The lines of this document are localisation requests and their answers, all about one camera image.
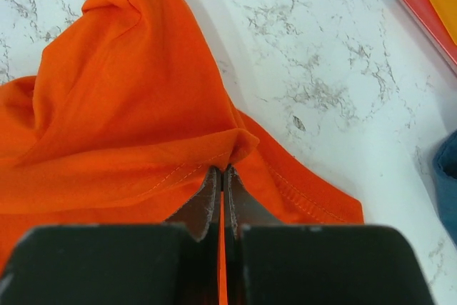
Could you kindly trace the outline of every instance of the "marble tabletop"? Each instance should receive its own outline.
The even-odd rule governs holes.
[[[84,0],[0,0],[0,82],[37,72]],[[235,105],[411,243],[438,305],[457,251],[431,158],[457,129],[457,76],[396,0],[187,0]]]

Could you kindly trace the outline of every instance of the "folded cloth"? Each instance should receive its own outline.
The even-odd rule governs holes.
[[[0,87],[0,266],[39,224],[163,221],[210,166],[286,223],[361,205],[236,110],[184,0],[87,0],[36,76]]]
[[[439,148],[433,158],[438,214],[457,244],[457,132]]]

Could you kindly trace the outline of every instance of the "red book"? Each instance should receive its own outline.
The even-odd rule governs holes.
[[[449,36],[431,2],[429,0],[401,0],[401,2],[457,73],[457,45]]]

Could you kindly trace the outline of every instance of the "blue cloth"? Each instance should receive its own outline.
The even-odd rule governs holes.
[[[436,199],[441,222],[457,244],[457,132],[454,132],[433,159]]]

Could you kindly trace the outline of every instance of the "table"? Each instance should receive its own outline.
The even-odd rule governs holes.
[[[84,0],[0,0],[0,81],[35,74]],[[411,243],[436,303],[457,251],[431,158],[457,129],[457,78],[396,0],[187,0],[238,108]]]

